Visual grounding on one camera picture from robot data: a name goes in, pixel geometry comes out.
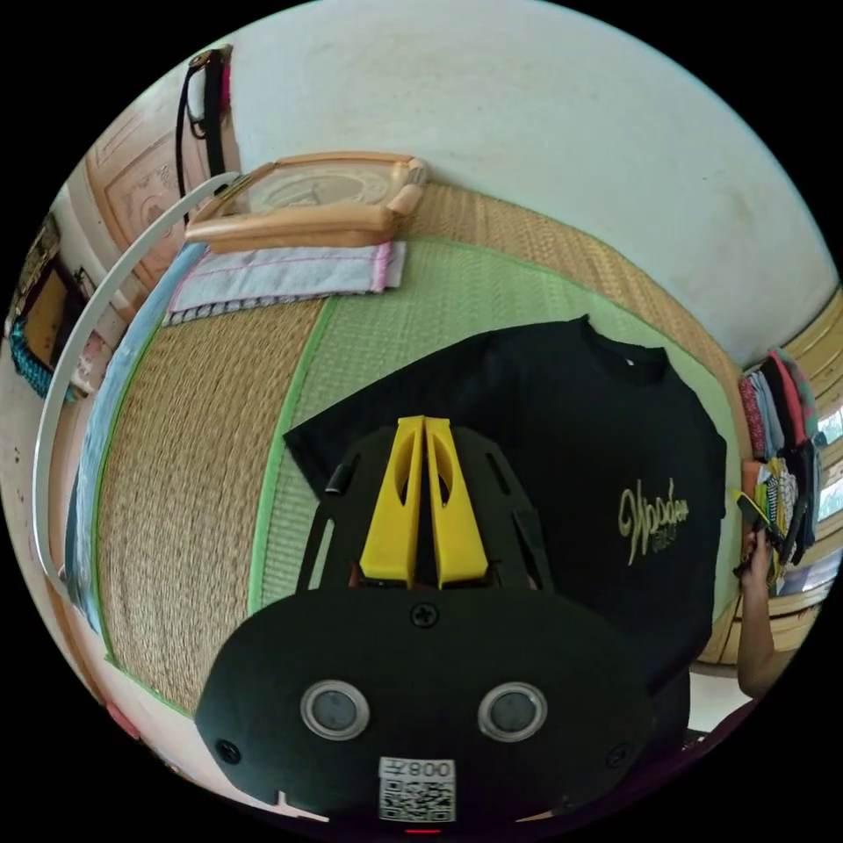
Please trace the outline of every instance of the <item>stack of clothes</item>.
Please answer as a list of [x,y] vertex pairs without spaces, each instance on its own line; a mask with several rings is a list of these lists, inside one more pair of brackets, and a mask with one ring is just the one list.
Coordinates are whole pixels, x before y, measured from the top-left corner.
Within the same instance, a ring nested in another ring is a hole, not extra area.
[[[782,534],[797,530],[788,559],[778,559],[776,571],[798,565],[816,540],[819,494],[822,488],[817,407],[811,385],[796,361],[783,349],[771,349],[763,362],[740,381],[754,461],[744,464],[743,491],[775,523]],[[793,524],[796,502],[807,501],[805,515]]]

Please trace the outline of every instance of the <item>human arm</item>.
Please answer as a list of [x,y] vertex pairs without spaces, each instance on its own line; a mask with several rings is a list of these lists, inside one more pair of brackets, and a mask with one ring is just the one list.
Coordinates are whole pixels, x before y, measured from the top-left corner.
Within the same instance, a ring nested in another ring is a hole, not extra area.
[[738,647],[738,685],[752,699],[764,696],[788,666],[794,651],[777,652],[770,627],[767,571],[770,550],[764,531],[755,537],[752,562],[741,576],[743,617]]

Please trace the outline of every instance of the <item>camera lens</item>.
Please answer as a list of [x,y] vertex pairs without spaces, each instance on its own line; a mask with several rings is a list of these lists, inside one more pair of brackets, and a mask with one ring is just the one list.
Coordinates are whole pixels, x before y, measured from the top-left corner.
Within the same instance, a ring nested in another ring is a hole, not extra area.
[[508,682],[489,691],[480,703],[480,731],[493,740],[515,743],[532,737],[547,717],[541,691],[523,682]]
[[317,682],[301,698],[301,716],[312,732],[328,740],[351,740],[369,723],[365,697],[348,682]]

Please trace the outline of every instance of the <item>window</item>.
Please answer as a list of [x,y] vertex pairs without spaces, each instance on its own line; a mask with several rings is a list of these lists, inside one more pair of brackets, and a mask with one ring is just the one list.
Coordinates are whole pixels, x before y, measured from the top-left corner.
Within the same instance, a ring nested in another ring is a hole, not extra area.
[[843,477],[825,489],[819,495],[819,520],[828,518],[843,509]]
[[825,438],[829,444],[839,439],[843,436],[843,409],[820,419],[818,426],[820,433],[825,433]]

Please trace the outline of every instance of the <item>strap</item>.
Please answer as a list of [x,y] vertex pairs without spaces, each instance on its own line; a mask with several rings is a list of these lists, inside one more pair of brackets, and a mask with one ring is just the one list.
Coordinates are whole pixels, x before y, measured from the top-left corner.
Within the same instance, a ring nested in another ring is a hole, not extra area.
[[[191,79],[200,70],[205,71],[205,113],[201,120],[191,115],[188,104]],[[184,198],[187,187],[184,181],[184,121],[187,118],[190,123],[191,134],[198,141],[205,141],[205,154],[208,159],[208,169],[211,177],[221,176],[226,172],[226,164],[222,152],[222,113],[223,95],[226,87],[226,53],[223,50],[209,50],[195,57],[184,76],[182,92],[178,98],[178,114],[176,117],[176,176],[178,180],[178,194]],[[215,191],[215,195],[226,189],[222,185]],[[187,225],[189,216],[184,215],[184,224]]]
[[[205,113],[202,127],[205,130],[205,154],[212,176],[226,171],[222,155],[222,78],[226,63],[220,50],[212,50],[205,65]],[[220,187],[216,192],[225,190]]]

